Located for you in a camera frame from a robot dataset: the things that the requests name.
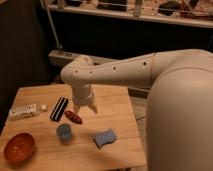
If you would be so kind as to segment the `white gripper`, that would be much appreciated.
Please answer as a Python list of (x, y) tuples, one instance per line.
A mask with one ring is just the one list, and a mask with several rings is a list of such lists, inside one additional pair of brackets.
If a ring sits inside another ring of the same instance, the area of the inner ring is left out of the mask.
[(72, 100), (74, 102), (74, 112), (78, 114), (81, 106), (88, 106), (94, 113), (98, 113), (97, 106), (94, 101), (94, 92), (90, 84), (74, 85), (72, 89)]

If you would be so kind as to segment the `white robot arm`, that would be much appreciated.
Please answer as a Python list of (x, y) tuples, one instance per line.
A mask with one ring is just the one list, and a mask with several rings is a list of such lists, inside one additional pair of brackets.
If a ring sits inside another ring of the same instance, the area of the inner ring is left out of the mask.
[(149, 171), (213, 171), (213, 53), (157, 52), (95, 65), (81, 55), (61, 71), (76, 108), (92, 106), (93, 84), (149, 90), (146, 154)]

